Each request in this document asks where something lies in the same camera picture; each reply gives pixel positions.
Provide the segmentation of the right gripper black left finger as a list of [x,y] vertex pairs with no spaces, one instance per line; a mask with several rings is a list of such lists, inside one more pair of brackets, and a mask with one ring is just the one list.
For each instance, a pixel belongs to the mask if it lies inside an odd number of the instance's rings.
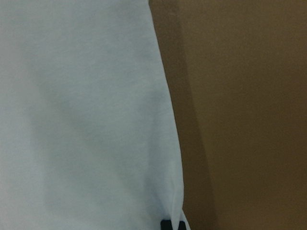
[[167,213],[163,215],[160,221],[160,230],[172,230],[172,221],[170,214]]

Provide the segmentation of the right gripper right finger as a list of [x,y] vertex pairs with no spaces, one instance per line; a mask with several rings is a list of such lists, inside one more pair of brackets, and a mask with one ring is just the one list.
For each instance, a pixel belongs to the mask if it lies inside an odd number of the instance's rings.
[[186,226],[186,218],[184,215],[180,216],[179,224],[178,224],[178,230],[187,230]]

